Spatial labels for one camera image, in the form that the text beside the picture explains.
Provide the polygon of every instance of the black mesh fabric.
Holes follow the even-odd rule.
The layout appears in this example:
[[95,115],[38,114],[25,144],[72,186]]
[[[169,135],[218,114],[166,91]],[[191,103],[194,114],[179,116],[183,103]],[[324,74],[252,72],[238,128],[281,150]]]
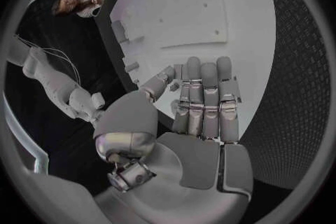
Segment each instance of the black mesh fabric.
[[256,179],[293,189],[319,149],[329,115],[324,41],[303,0],[274,0],[276,48],[267,88],[241,139]]

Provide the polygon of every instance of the dark hair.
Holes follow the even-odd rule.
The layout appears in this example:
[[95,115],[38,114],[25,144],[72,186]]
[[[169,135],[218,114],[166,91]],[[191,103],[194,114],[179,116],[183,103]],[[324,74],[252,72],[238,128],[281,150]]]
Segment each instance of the dark hair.
[[60,11],[59,10],[59,4],[60,4],[61,0],[56,0],[52,6],[52,14],[54,16],[67,16],[67,15],[70,15],[72,13],[77,13],[79,11],[82,11],[84,10],[85,8],[88,8],[88,7],[91,7],[91,6],[94,6],[95,4],[92,3],[91,0],[88,0],[88,1],[85,1],[85,2],[79,2],[75,8],[70,11],[70,12],[66,12],[66,11]]

